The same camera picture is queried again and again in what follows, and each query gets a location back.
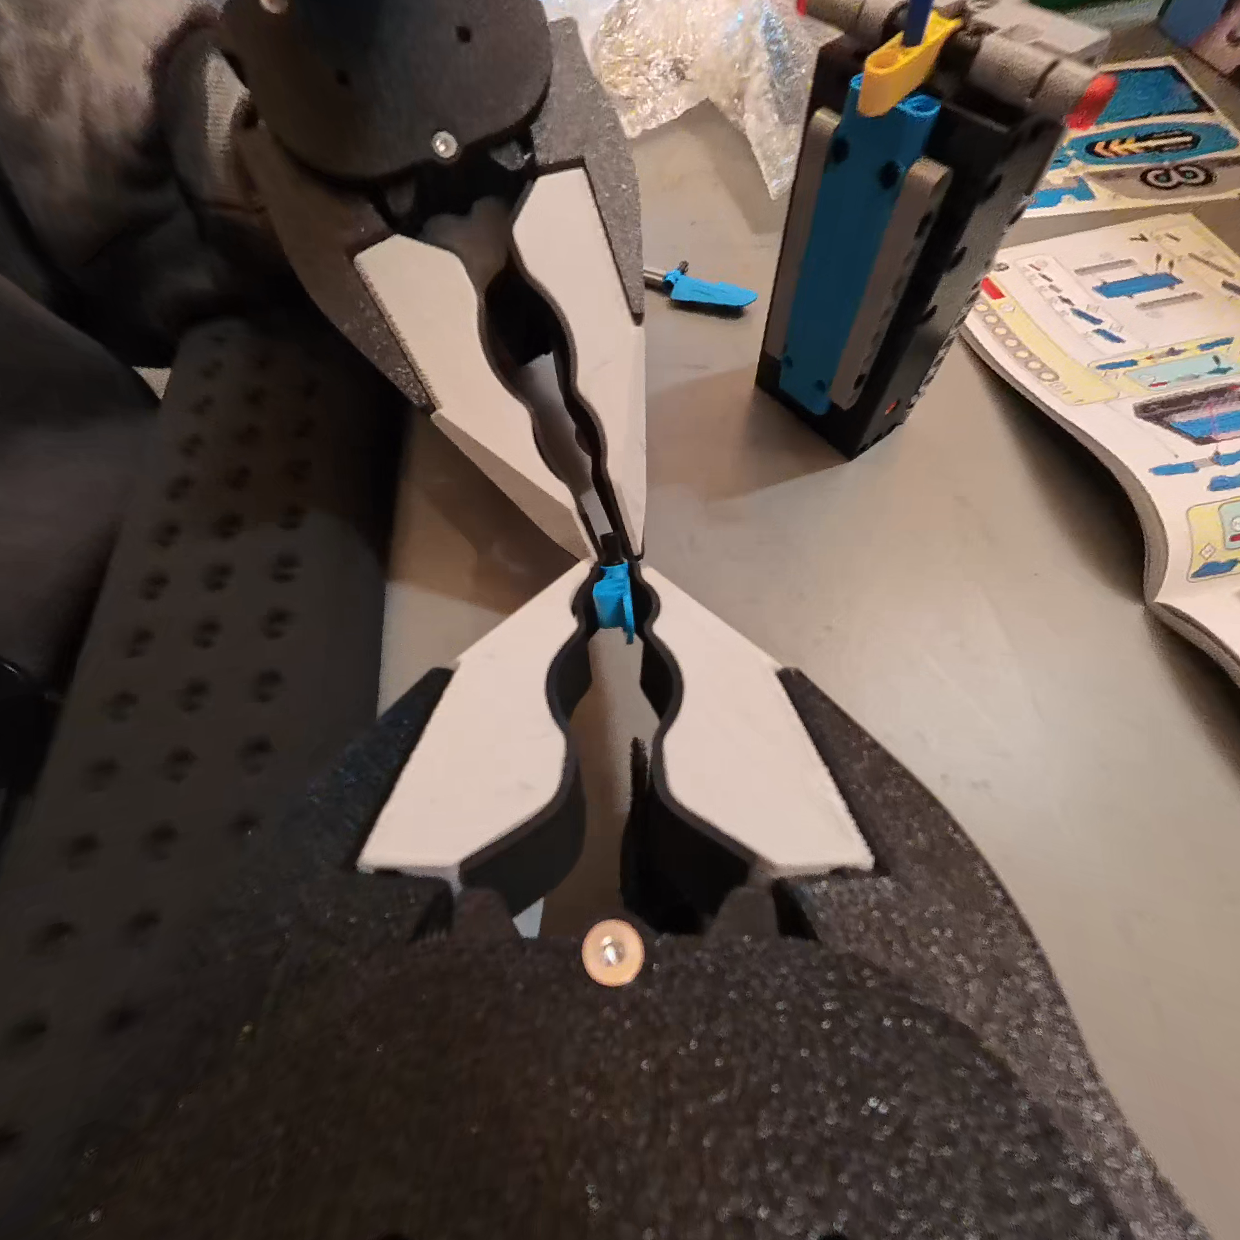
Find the instruction booklet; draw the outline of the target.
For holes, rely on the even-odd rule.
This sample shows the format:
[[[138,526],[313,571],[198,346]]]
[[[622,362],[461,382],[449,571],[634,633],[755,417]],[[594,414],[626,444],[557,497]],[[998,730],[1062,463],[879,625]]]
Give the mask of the instruction booklet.
[[[1239,252],[1230,204],[1010,243],[961,337],[1121,483],[1146,606],[1239,678]]]

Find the clear plastic bag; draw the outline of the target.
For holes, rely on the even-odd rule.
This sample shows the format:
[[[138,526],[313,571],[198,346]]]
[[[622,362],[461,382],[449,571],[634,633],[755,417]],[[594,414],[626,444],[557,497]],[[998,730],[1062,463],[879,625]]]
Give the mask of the clear plastic bag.
[[[792,190],[817,55],[836,29],[783,1],[612,2],[585,36],[629,140],[712,104],[768,194]]]

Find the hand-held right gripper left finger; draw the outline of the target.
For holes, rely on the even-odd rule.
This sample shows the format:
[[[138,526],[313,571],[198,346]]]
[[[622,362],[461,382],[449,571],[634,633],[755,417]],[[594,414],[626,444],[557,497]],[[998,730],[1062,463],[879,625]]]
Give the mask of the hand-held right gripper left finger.
[[[573,566],[468,646],[361,850],[365,873],[539,903],[585,838],[569,718],[591,684],[597,566]]]

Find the blue sticker sheet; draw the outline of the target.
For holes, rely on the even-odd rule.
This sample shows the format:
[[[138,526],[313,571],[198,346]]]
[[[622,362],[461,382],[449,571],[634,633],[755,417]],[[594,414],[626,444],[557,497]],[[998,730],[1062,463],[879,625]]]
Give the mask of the blue sticker sheet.
[[[1237,125],[1171,57],[1105,73],[1115,89],[1090,128],[1069,128],[1028,215],[1186,209],[1239,193]]]

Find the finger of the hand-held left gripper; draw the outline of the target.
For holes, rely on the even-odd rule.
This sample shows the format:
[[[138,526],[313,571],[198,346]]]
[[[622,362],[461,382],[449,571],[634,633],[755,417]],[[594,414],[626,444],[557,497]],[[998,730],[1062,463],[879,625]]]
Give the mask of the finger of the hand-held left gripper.
[[[582,343],[567,309],[589,296],[554,271],[560,222],[505,222],[499,231],[519,281],[553,309],[569,340],[569,390],[600,436],[597,464],[607,492],[607,314],[591,312]],[[607,311],[607,235],[601,222],[575,222],[563,237],[566,261],[600,275]],[[380,305],[434,404],[433,420],[520,509],[581,559],[600,559],[600,535],[573,491],[539,448],[533,410],[502,379],[488,349],[485,297],[457,252],[392,235],[359,253],[355,266]]]
[[[640,560],[647,525],[647,337],[584,168],[532,181],[513,224],[513,249],[522,275],[557,323],[558,374],[591,455],[595,492],[626,557]]]

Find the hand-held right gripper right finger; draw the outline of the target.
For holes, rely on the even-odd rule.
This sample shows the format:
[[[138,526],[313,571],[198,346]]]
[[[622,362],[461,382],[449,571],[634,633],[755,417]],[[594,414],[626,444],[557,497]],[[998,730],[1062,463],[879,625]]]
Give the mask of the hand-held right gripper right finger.
[[[786,667],[656,568],[634,584],[657,714],[646,858],[681,903],[874,867]]]

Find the black perforated panel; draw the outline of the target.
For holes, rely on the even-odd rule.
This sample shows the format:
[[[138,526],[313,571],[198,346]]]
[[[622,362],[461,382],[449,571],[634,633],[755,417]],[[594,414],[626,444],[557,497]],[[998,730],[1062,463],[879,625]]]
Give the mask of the black perforated panel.
[[[374,717],[400,410],[318,312],[182,339],[3,847],[3,1236],[197,1072],[207,922]]]

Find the grey desk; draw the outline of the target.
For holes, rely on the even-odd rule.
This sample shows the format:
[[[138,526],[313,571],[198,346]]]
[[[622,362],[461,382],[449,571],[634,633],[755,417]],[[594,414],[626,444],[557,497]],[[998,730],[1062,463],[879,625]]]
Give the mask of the grey desk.
[[[947,805],[1038,934],[1091,1053],[1214,1236],[1237,1236],[1237,686],[1143,606],[1124,488],[967,345],[854,461],[753,386],[786,200],[705,103],[632,144],[646,256],[762,300],[647,300],[647,550],[812,677]],[[420,413],[380,708],[553,581],[564,553]],[[572,720],[588,804],[550,932],[616,889],[629,743],[656,718],[606,631]]]

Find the person's left forearm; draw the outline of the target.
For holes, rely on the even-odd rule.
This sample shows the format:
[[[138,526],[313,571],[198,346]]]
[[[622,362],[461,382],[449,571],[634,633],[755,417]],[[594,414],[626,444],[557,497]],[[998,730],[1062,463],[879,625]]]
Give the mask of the person's left forearm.
[[[275,238],[235,140],[223,2],[3,1],[3,277],[124,362],[260,303]]]

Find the blue grey axle assembly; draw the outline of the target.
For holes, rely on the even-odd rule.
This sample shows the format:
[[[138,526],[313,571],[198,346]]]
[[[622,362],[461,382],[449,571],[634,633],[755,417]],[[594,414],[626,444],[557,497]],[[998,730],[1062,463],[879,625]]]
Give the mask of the blue grey axle assembly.
[[[643,269],[647,287],[663,295],[671,303],[715,315],[741,315],[758,300],[756,290],[722,280],[709,280],[693,274],[687,261],[674,268],[647,266]]]

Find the large blue brick panel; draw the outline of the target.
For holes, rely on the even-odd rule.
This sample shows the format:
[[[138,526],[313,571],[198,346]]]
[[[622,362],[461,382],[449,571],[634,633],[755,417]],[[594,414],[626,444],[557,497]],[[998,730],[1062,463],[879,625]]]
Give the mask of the large blue brick panel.
[[[631,559],[622,557],[600,565],[591,599],[597,628],[622,631],[625,641],[634,644],[638,637],[638,610]]]

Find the black blue brick model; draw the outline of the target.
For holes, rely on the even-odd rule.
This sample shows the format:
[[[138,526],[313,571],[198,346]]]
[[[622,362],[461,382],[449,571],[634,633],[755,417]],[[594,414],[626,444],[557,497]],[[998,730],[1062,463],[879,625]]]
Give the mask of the black blue brick model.
[[[1111,32],[1032,2],[799,2],[818,49],[756,386],[846,458],[905,423]]]

